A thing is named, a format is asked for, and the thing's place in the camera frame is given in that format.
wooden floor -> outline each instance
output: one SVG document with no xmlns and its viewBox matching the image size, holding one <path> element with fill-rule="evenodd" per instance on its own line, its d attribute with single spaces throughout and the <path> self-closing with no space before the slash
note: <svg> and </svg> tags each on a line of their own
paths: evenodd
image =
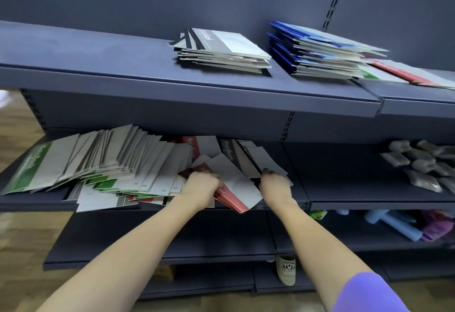
<svg viewBox="0 0 455 312">
<path fill-rule="evenodd" d="M 20 93 L 0 90 L 0 171 L 42 136 Z M 0 213 L 0 312 L 32 312 L 76 270 L 43 272 L 43 260 L 71 213 Z M 412 312 L 455 311 L 450 279 L 392 283 Z M 316 293 L 248 292 L 138 302 L 134 311 L 323 312 Z"/>
</svg>

person's right hand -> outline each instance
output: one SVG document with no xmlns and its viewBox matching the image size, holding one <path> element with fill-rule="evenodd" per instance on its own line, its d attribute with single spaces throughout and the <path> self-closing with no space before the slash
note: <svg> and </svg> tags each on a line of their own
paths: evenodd
<svg viewBox="0 0 455 312">
<path fill-rule="evenodd" d="M 287 177 L 264 170 L 259 188 L 262 198 L 274 212 L 284 206 L 297 205 L 297 202 L 292 198 L 291 186 Z"/>
</svg>

pink package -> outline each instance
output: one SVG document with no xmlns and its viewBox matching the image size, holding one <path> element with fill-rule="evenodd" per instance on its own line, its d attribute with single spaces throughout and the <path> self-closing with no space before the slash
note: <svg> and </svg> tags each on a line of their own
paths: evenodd
<svg viewBox="0 0 455 312">
<path fill-rule="evenodd" d="M 424 241 L 435 241 L 449 233 L 454 221 L 436 210 L 422 210 L 426 226 L 422 229 Z"/>
</svg>

stack of gray notebooks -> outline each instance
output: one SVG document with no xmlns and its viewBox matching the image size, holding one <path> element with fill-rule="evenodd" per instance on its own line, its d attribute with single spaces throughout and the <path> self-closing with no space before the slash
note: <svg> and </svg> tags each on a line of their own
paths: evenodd
<svg viewBox="0 0 455 312">
<path fill-rule="evenodd" d="M 250 73 L 271 68 L 270 55 L 239 33 L 188 28 L 168 44 L 177 51 L 180 62 Z"/>
</svg>

light blue plastic object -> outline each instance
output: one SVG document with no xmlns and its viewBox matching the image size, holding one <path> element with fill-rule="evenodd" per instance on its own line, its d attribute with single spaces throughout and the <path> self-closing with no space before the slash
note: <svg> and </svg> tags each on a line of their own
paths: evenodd
<svg viewBox="0 0 455 312">
<path fill-rule="evenodd" d="M 371 210 L 365 214 L 364 218 L 367 222 L 373 224 L 382 220 L 412 241 L 418 241 L 423 235 L 421 230 L 389 215 L 388 210 Z"/>
</svg>

